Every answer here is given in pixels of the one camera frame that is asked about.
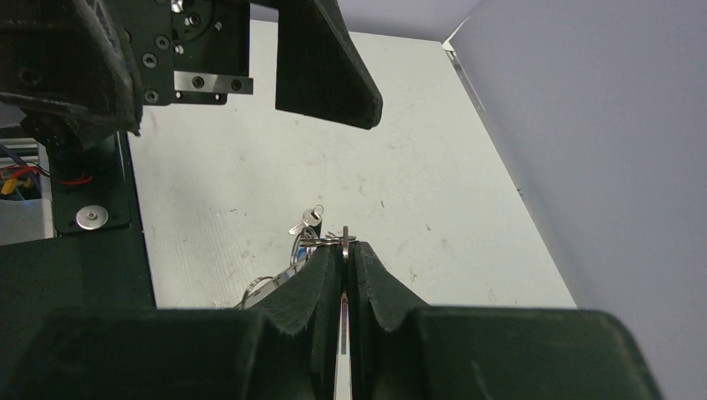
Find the electrical wire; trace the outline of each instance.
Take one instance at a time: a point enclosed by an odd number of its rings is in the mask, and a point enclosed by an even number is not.
[[[85,173],[82,173],[82,174],[81,174],[81,177],[79,177],[79,178],[77,178],[77,179],[75,179],[75,180],[72,180],[72,181],[63,181],[63,180],[61,180],[61,179],[56,179],[55,177],[52,177],[46,169],[44,169],[44,168],[42,168],[42,167],[39,167],[39,166],[36,166],[36,167],[35,167],[35,166],[26,166],[26,167],[23,167],[23,166],[20,166],[20,165],[9,165],[9,166],[3,168],[2,170],[0,170],[0,178],[3,180],[3,182],[5,182],[5,180],[6,180],[6,178],[5,178],[5,172],[6,172],[8,169],[11,169],[11,168],[19,168],[19,169],[18,169],[17,171],[13,172],[13,174],[12,174],[11,177],[10,177],[10,179],[19,179],[22,175],[25,175],[25,174],[27,174],[27,173],[38,173],[38,174],[40,174],[40,175],[43,175],[43,176],[45,176],[45,177],[51,179],[52,181],[54,181],[54,182],[56,182],[56,183],[61,183],[62,185],[69,185],[69,186],[72,186],[72,185],[83,185],[84,183],[89,183],[89,182],[91,182],[91,181],[93,180],[93,177],[92,177],[92,176],[88,176],[88,177],[87,177]]]
[[[0,152],[5,153],[8,157],[10,157],[17,165],[21,165],[23,167],[27,166],[27,162],[22,160],[18,154],[12,150],[10,150],[8,147],[6,147],[3,144],[0,144]],[[40,190],[40,185],[39,185],[39,176],[37,176],[36,173],[30,173],[29,178],[32,179],[32,182],[34,183],[34,187],[37,188],[37,190]]]

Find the metal key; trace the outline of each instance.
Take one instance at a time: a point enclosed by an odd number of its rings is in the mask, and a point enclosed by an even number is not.
[[[297,225],[293,226],[288,231],[288,233],[290,235],[297,236],[306,227],[318,226],[320,223],[322,223],[322,213],[323,207],[321,206],[317,206],[315,208],[305,211],[304,214],[302,214],[302,221],[300,221]]]

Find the white board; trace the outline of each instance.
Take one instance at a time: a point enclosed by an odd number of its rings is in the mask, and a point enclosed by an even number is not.
[[[270,22],[252,25],[253,96],[147,109],[130,144],[159,307],[232,307],[288,266],[318,203],[325,232],[349,225],[429,303],[573,307],[440,43],[352,37],[384,97],[371,131],[274,109]]]

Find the bolt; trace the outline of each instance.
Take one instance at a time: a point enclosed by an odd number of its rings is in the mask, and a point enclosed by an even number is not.
[[[203,88],[203,78],[202,77],[193,77],[192,78],[192,86],[194,86],[197,89]]]
[[[199,25],[201,25],[201,17],[198,14],[192,12],[191,14],[189,14],[188,17],[184,19],[184,25],[188,27],[198,27]]]
[[[99,229],[108,221],[108,211],[105,208],[96,204],[81,208],[76,212],[76,217],[70,221],[68,226],[74,227],[78,225],[87,231]]]
[[[157,57],[150,52],[146,52],[143,55],[143,65],[147,68],[155,68],[157,66]]]
[[[155,104],[157,101],[159,101],[159,95],[157,92],[154,90],[146,90],[145,91],[145,101],[148,102],[149,104]]]
[[[184,0],[172,0],[172,13],[179,14],[184,12]]]
[[[169,39],[166,36],[159,35],[155,38],[155,46],[160,50],[167,50],[169,48]]]

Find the red wire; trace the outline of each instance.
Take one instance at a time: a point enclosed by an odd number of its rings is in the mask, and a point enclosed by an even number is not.
[[[0,169],[0,179],[2,179],[3,182],[5,182],[5,171],[7,171],[10,168],[20,168],[20,166],[17,164],[13,164],[13,165],[8,165],[3,169]]]
[[[5,169],[8,167],[3,168],[3,170],[0,170],[0,173],[3,173]],[[17,171],[13,172],[12,179],[17,179],[20,178],[22,175],[25,173],[29,172],[35,172],[42,174],[42,172],[39,170],[37,167],[22,167],[18,169]],[[62,185],[83,185],[84,183],[89,183],[93,180],[93,177],[86,177],[85,173],[81,174],[81,177],[75,181],[60,181],[58,179],[53,179],[54,181],[61,183]]]
[[[22,167],[22,168],[18,169],[17,171],[13,172],[13,175],[10,178],[17,179],[17,178],[20,178],[25,173],[36,172],[37,170],[38,169],[36,167]]]

